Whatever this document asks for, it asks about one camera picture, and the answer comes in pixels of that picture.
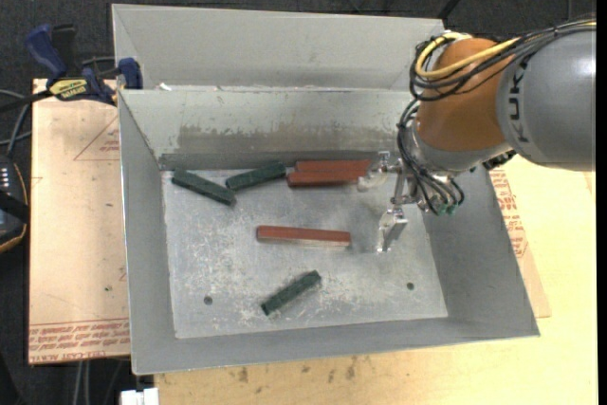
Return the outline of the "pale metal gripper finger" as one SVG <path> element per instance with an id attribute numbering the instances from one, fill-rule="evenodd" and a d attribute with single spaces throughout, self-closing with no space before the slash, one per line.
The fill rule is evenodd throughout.
<path id="1" fill-rule="evenodd" d="M 389 174 L 394 171 L 391 156 L 392 154 L 389 151 L 379 151 L 377 153 L 365 175 L 358 177 L 357 190 L 359 192 L 368 192 L 387 181 Z"/>
<path id="2" fill-rule="evenodd" d="M 392 243 L 400 237 L 408 224 L 403 210 L 404 203 L 399 198 L 393 198 L 389 208 L 379 219 L 377 250 L 388 252 Z"/>

